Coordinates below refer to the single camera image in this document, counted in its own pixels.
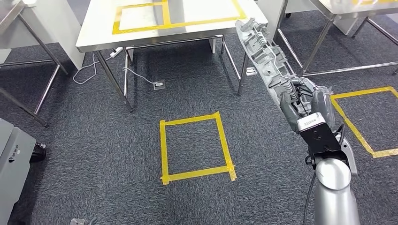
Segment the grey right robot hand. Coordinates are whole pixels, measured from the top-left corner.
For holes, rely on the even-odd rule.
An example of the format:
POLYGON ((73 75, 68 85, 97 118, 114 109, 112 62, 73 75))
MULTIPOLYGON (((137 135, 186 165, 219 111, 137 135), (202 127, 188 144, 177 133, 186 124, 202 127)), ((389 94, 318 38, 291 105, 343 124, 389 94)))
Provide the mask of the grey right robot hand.
POLYGON ((279 105, 291 129, 297 134, 298 120, 316 112, 323 116, 330 128, 333 128, 335 116, 331 94, 330 88, 316 85, 308 78, 294 78, 283 84, 283 91, 279 94, 279 105))

